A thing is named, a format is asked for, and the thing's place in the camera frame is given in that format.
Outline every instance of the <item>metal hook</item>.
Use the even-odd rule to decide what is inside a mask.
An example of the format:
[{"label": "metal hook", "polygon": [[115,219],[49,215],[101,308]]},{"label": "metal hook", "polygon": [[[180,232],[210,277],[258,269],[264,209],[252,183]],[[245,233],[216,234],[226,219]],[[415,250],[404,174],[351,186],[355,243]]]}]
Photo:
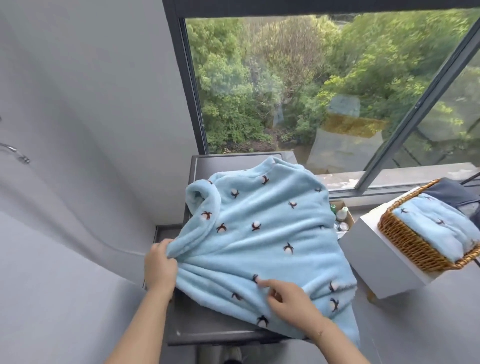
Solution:
[{"label": "metal hook", "polygon": [[30,158],[28,158],[25,154],[22,154],[18,151],[17,148],[13,147],[13,146],[10,146],[8,144],[4,144],[4,143],[0,143],[0,146],[4,147],[4,148],[7,148],[8,150],[10,150],[12,153],[15,154],[15,156],[17,157],[17,159],[22,162],[23,164],[28,164],[30,163]]}]

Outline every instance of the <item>person's left hand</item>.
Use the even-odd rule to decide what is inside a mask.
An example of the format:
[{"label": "person's left hand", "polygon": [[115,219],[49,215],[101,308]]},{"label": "person's left hand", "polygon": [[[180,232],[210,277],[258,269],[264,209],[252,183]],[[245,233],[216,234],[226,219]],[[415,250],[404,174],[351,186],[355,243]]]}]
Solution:
[{"label": "person's left hand", "polygon": [[177,280],[177,261],[167,258],[167,245],[173,239],[163,239],[155,243],[145,255],[145,283],[147,289],[161,290],[170,298]]}]

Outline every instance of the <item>floor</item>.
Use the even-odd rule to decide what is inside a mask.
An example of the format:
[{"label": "floor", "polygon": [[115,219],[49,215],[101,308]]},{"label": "floor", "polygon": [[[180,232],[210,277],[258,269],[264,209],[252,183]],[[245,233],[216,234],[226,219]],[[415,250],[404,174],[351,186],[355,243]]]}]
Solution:
[{"label": "floor", "polygon": [[[354,211],[353,215],[363,213]],[[367,301],[366,286],[357,278],[353,310],[361,351],[372,364],[479,362],[480,269],[474,263],[442,274],[423,289],[375,304]],[[215,346],[198,348],[198,363],[217,363],[219,351]],[[300,340],[244,346],[242,351],[245,364],[325,363],[315,346]]]}]

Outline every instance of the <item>light blue fleece garment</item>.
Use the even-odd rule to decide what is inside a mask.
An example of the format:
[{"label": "light blue fleece garment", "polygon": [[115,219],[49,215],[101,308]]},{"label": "light blue fleece garment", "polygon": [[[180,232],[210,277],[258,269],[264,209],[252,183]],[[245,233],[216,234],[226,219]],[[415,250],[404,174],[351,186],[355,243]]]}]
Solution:
[{"label": "light blue fleece garment", "polygon": [[480,230],[468,217],[429,194],[402,203],[393,213],[451,262],[480,243]]},{"label": "light blue fleece garment", "polygon": [[202,306],[292,337],[303,334],[266,303],[262,279],[294,282],[359,345],[351,300],[357,281],[333,229],[328,191],[301,165],[270,157],[186,189],[193,217],[167,254],[177,287]]}]

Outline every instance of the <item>person's right arm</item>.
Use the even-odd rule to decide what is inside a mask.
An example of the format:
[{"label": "person's right arm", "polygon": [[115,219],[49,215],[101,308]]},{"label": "person's right arm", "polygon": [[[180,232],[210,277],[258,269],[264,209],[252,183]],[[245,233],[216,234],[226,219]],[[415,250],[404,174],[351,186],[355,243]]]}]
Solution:
[{"label": "person's right arm", "polygon": [[259,287],[270,287],[267,302],[281,319],[305,333],[320,349],[329,364],[369,364],[349,338],[295,283],[257,278]]}]

